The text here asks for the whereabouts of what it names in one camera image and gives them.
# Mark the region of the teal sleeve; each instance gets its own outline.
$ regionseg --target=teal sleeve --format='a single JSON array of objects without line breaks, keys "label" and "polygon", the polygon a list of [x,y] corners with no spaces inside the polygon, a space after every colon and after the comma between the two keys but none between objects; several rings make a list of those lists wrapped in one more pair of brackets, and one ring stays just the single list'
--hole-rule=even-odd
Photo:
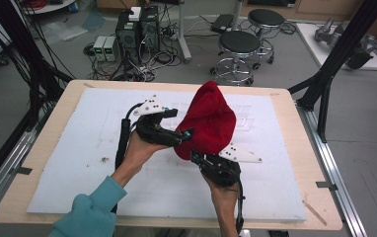
[{"label": "teal sleeve", "polygon": [[74,198],[72,209],[54,223],[49,237],[112,237],[116,215],[112,208],[126,191],[112,177],[106,179],[90,194]]}]

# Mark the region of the hand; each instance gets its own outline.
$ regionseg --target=hand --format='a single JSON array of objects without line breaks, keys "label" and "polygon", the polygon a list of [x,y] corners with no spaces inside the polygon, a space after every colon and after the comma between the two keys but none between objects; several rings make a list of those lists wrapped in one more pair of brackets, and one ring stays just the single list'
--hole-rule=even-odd
[{"label": "hand", "polygon": [[238,186],[219,187],[203,176],[210,187],[213,205],[216,210],[217,219],[222,237],[237,237],[238,232],[235,226],[234,211],[238,198]]},{"label": "hand", "polygon": [[122,187],[130,181],[141,169],[142,165],[157,151],[168,148],[165,145],[148,143],[142,140],[136,131],[130,134],[123,162],[114,171],[112,178]]}]

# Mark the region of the red fabric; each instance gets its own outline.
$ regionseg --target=red fabric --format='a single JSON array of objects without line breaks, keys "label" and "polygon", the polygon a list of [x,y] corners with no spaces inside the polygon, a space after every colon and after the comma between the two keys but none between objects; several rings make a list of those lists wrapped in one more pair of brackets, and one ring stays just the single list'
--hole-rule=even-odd
[{"label": "red fabric", "polygon": [[217,154],[232,139],[236,123],[234,112],[214,81],[202,85],[195,93],[188,113],[176,131],[194,128],[191,140],[174,147],[184,160],[190,159],[193,150],[199,154]]}]

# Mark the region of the wooden tabletop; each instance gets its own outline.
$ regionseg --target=wooden tabletop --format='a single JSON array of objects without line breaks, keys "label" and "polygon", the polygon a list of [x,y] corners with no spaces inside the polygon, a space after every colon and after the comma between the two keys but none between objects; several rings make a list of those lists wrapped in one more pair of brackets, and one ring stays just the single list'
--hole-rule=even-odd
[{"label": "wooden tabletop", "polygon": [[[23,163],[23,167],[31,168],[33,171],[29,175],[18,174],[0,202],[0,223],[51,224],[61,216],[59,214],[27,213],[27,208],[38,186],[38,180],[46,161],[55,149],[65,125],[68,123],[86,88],[195,92],[199,87],[200,85],[168,83],[89,80],[70,82]],[[316,185],[316,182],[324,181],[325,178],[290,93],[285,89],[274,88],[231,86],[220,86],[219,88],[223,94],[246,94],[269,96],[271,98],[307,214],[307,220],[304,222],[246,221],[244,228],[282,230],[341,229],[342,222],[330,191],[328,189],[320,189]],[[159,217],[121,217],[116,224],[176,228],[218,227],[216,220]]]}]

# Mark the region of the black stool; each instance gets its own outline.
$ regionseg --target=black stool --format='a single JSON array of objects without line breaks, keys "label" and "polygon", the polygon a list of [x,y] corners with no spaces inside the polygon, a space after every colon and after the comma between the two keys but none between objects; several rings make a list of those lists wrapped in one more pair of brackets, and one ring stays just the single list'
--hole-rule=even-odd
[{"label": "black stool", "polygon": [[223,58],[214,67],[210,69],[211,74],[216,74],[216,79],[236,83],[238,86],[241,82],[251,85],[254,82],[254,76],[251,67],[242,60],[258,53],[260,41],[246,32],[227,32],[219,38],[219,47],[222,53],[229,53],[230,58]]},{"label": "black stool", "polygon": [[254,69],[259,69],[261,65],[260,61],[264,55],[271,53],[271,57],[267,62],[272,63],[274,61],[274,47],[268,40],[264,39],[264,34],[267,31],[278,29],[284,23],[284,18],[280,14],[268,9],[256,9],[248,14],[248,21],[253,26],[259,28],[256,36],[261,44],[260,51],[257,53],[260,57],[259,61],[253,65]]}]

